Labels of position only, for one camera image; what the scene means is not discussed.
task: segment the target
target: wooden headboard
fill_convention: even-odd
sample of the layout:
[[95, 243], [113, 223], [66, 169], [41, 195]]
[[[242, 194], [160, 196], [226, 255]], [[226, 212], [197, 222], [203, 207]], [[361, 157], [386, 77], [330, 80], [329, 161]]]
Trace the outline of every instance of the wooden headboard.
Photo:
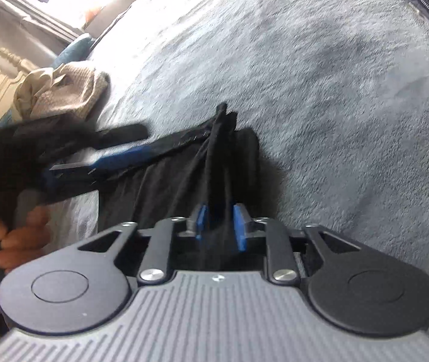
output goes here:
[[0, 67], [0, 118], [8, 111], [13, 102], [13, 97], [17, 87], [23, 82], [27, 75], [38, 69], [35, 64], [27, 59], [23, 59], [15, 54], [10, 53], [6, 48], [0, 49], [0, 56], [10, 62], [17, 69], [17, 76], [11, 78], [2, 71]]

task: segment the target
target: bed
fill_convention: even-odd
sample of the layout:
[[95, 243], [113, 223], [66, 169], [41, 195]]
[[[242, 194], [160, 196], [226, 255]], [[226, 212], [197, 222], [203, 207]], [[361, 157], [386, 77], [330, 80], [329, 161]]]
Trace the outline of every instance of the bed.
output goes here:
[[[228, 102], [259, 136], [267, 216], [429, 273], [429, 23], [405, 0], [137, 0], [90, 59], [99, 128], [154, 139]], [[97, 194], [53, 213], [54, 247], [85, 238]]]

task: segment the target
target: metal bolt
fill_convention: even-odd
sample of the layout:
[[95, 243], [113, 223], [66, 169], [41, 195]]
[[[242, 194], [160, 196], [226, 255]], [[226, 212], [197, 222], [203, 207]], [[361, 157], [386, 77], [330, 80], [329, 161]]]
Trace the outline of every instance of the metal bolt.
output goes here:
[[279, 269], [275, 271], [273, 277], [279, 282], [290, 282], [290, 280], [296, 279], [297, 273], [293, 269]]
[[156, 280], [160, 280], [163, 277], [164, 272], [157, 268], [149, 268], [141, 272], [141, 279], [145, 280], [146, 282], [155, 282]]

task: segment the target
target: black cloth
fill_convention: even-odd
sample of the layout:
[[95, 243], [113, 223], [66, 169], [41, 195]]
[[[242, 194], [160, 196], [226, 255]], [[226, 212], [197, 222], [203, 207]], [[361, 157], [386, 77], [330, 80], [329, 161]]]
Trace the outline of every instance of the black cloth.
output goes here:
[[[123, 221], [151, 228], [161, 219], [189, 217], [197, 204], [206, 204], [209, 226], [196, 268], [222, 269], [237, 253], [233, 205], [244, 203], [252, 216], [259, 214], [259, 143], [252, 129], [235, 130], [236, 118], [223, 103], [214, 117], [182, 133], [193, 139], [180, 140], [161, 157], [99, 189], [99, 230]], [[200, 130], [203, 135], [192, 134]]]

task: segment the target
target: hand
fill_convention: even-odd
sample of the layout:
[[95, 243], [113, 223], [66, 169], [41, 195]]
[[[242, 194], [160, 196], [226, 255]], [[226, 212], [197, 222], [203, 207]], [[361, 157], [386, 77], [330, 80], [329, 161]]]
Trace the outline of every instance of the hand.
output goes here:
[[49, 213], [45, 207], [37, 207], [27, 215], [25, 227], [7, 234], [0, 221], [0, 268], [6, 273], [43, 255], [42, 248], [50, 241], [46, 227]]

